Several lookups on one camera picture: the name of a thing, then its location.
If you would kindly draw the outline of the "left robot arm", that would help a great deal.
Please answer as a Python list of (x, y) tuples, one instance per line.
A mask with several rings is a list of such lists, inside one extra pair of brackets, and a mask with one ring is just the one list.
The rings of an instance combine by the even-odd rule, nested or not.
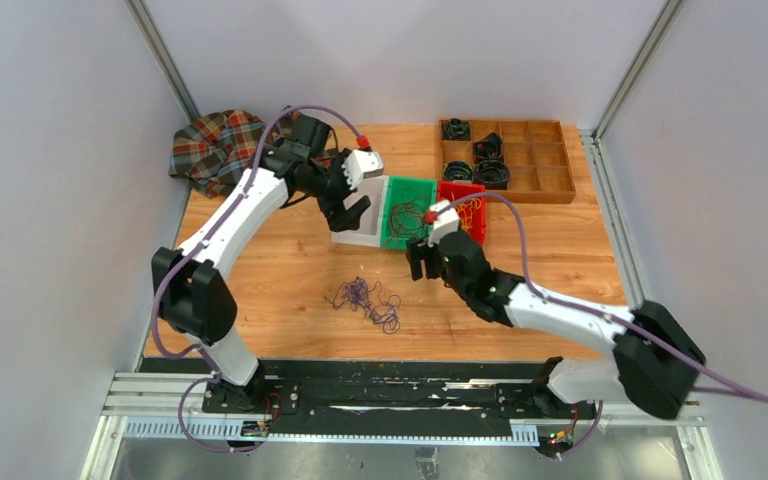
[(380, 155), (362, 134), (356, 149), (319, 164), (328, 131), (327, 124), (304, 116), (289, 136), (273, 144), (260, 139), (251, 165), (204, 226), (175, 250), (159, 248), (151, 261), (154, 318), (191, 341), (211, 366), (225, 402), (243, 413), (258, 411), (267, 389), (264, 368), (234, 327), (237, 304), (226, 279), (237, 258), (296, 192), (316, 200), (330, 231), (358, 229), (371, 201), (344, 201), (383, 173)]

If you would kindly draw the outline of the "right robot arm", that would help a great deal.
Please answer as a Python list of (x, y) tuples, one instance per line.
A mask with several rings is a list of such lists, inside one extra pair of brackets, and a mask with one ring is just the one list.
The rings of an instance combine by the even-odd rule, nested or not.
[(531, 390), (534, 408), (555, 417), (584, 400), (628, 401), (662, 420), (675, 419), (699, 377), (704, 354), (671, 312), (644, 300), (601, 305), (527, 283), (490, 265), (463, 231), (432, 244), (407, 244), (411, 276), (441, 279), (479, 318), (563, 337), (603, 354), (601, 360), (560, 360)]

